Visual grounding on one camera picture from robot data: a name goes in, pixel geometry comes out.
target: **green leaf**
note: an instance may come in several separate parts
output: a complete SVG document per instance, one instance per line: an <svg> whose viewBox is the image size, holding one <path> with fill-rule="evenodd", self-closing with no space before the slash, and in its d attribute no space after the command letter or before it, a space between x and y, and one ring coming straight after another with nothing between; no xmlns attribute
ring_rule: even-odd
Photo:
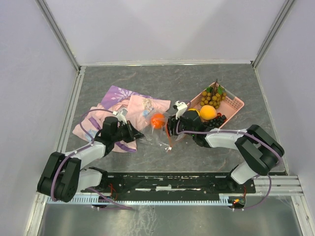
<svg viewBox="0 0 315 236"><path fill-rule="evenodd" d="M223 89L222 89L221 85L219 85L219 87L218 87L218 93L219 93L220 95L222 95L222 93L223 93Z"/></svg>

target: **white wall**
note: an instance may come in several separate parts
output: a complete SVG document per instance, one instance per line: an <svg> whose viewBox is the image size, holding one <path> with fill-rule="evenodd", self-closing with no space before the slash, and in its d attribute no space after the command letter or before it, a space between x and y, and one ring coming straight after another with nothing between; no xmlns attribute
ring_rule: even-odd
<svg viewBox="0 0 315 236"><path fill-rule="evenodd" d="M0 235L23 235L75 70L34 0L0 8Z"/></svg>
<svg viewBox="0 0 315 236"><path fill-rule="evenodd" d="M284 0L46 0L81 65L255 56Z"/></svg>
<svg viewBox="0 0 315 236"><path fill-rule="evenodd" d="M258 68L292 174L315 217L315 1L299 0Z"/></svg>

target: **pink basket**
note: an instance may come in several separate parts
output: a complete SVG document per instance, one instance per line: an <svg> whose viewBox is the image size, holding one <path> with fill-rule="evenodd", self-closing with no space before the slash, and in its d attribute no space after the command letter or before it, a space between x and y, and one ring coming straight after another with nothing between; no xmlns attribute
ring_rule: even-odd
<svg viewBox="0 0 315 236"><path fill-rule="evenodd" d="M222 115L226 116L226 122L223 123L223 125L220 126L222 128L228 121L235 116L236 113L240 111L242 107L244 107L244 102L233 95L230 91L224 89L226 92L226 98L224 101L220 102L220 107L217 109L218 113L221 113ZM195 108L200 110L200 102L202 98L202 94L198 94L192 101L191 101L191 108Z"/></svg>

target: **lemon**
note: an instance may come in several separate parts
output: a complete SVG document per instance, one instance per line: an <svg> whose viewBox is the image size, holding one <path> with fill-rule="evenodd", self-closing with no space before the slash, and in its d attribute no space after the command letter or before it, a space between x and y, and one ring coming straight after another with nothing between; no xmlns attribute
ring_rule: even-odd
<svg viewBox="0 0 315 236"><path fill-rule="evenodd" d="M190 109L188 109L189 111L197 111L197 113L198 113L198 115L200 116L200 112L197 110L197 109L195 109L195 108L190 108Z"/></svg>
<svg viewBox="0 0 315 236"><path fill-rule="evenodd" d="M217 111L214 107L209 106L209 105L204 105L200 109L200 116L204 120L211 120L217 117Z"/></svg>

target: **pink towel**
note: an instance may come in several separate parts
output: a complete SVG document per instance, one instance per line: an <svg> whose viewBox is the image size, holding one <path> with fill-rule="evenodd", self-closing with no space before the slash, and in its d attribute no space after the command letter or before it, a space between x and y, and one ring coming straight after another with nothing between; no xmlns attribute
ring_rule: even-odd
<svg viewBox="0 0 315 236"><path fill-rule="evenodd" d="M146 118L154 112L166 112L171 104L171 101L169 100L158 100L153 99L148 96L142 96L138 93L132 92L133 94L137 95L129 95L130 92L124 92L124 95L122 97L118 97L115 93L116 97L114 99L110 99L109 104L113 104L113 100L116 100L116 104L111 106L110 108L104 107L106 104L106 101L104 99L106 98L107 94L105 95L104 99L100 104L97 105L97 107L91 107L91 109L107 109L110 111L118 111L121 108L126 108L128 110L128 113L126 115L126 119L130 120L133 127L135 127L137 130L142 130L144 127L146 127L148 124L150 124ZM103 112L103 111L94 111L88 113L88 115L85 117L85 119L82 122L82 126L94 137L98 130L102 128L103 122L106 117L113 116L112 113L109 112ZM81 129L80 125L76 125L73 132L73 134L77 135L79 138L90 141L90 137ZM113 151L116 152L135 152L137 151L137 145L136 141L131 143L125 143L124 141L115 143Z"/></svg>

